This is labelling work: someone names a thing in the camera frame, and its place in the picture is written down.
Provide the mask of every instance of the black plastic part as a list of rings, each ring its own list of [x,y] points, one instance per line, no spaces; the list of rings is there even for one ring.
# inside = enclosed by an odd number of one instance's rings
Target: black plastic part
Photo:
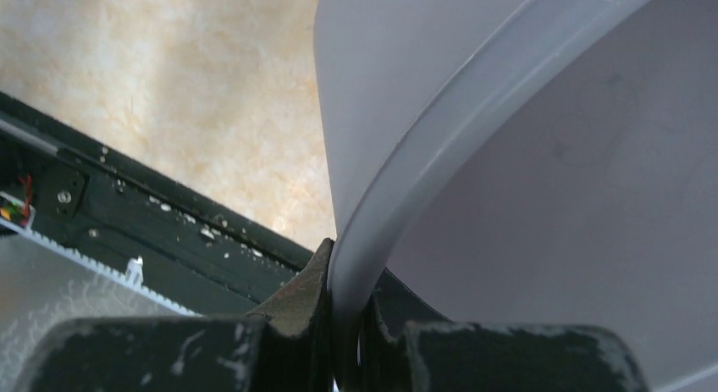
[[[246,316],[61,325],[38,345],[15,390],[328,392],[332,245],[324,241],[296,278]],[[451,323],[393,275],[382,283],[364,316],[361,376],[344,391],[648,391],[624,344],[602,329]],[[404,323],[399,336],[385,323]]]
[[[22,162],[15,144],[0,136],[0,189],[18,179]]]
[[[39,169],[41,172],[36,173],[33,179],[38,189],[35,208],[58,221],[71,221],[80,206],[86,176],[78,169],[59,162],[44,163]]]
[[[53,329],[16,391],[327,392],[332,241],[246,316],[86,319]]]

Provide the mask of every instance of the white debris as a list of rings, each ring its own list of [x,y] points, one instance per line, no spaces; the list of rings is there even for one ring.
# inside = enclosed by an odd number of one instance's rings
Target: white debris
[[[210,231],[207,227],[204,227],[200,230],[200,233],[207,237],[210,240],[214,240],[214,234],[212,234],[212,231]]]
[[[235,341],[239,341],[242,338],[242,334],[245,332],[245,326],[243,326],[241,323],[237,324],[237,327],[235,327]]]
[[[230,360],[226,360],[222,357],[217,358],[217,364],[226,367],[229,370],[232,370],[235,372],[235,380],[236,385],[235,388],[237,390],[244,390],[244,379],[245,379],[245,364],[244,362],[238,360],[236,362],[232,362]]]
[[[142,275],[142,265],[144,262],[142,261],[142,256],[130,259],[127,262],[127,270],[125,272],[125,276],[127,277],[127,280],[134,285],[141,285],[143,281],[143,275]]]
[[[152,381],[152,374],[146,373],[144,377],[142,377],[142,380],[140,381],[140,386],[145,386]]]
[[[177,357],[177,361],[172,364],[172,367],[169,368],[169,371],[174,376],[180,376],[182,375],[182,372],[185,370],[185,353],[187,352],[187,347],[190,346],[190,344],[202,337],[205,333],[205,330],[200,331],[199,333],[196,333],[192,335],[190,338],[185,340],[185,342],[182,344],[182,346],[179,349],[179,356]]]

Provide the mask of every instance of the white plastic panel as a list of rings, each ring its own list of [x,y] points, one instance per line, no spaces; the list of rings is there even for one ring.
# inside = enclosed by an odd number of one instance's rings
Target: white plastic panel
[[[526,1],[320,1],[315,56],[339,235],[402,134]]]
[[[359,314],[410,222],[521,105],[648,1],[322,0],[338,356],[356,349]]]
[[[56,324],[176,313],[19,235],[0,238],[0,392]]]
[[[654,0],[591,47],[389,267],[449,317],[597,324],[656,390],[718,390],[718,0]]]

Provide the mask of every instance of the black metal rail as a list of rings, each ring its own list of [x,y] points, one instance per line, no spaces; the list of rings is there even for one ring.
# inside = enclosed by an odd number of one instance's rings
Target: black metal rail
[[[0,94],[0,152],[33,179],[33,230],[203,313],[247,312],[312,253],[143,165]],[[22,196],[15,179],[0,190]]]

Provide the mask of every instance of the beige marble surface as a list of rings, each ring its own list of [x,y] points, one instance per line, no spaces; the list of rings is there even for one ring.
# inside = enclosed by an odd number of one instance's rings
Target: beige marble surface
[[[318,0],[0,0],[0,90],[314,248]]]

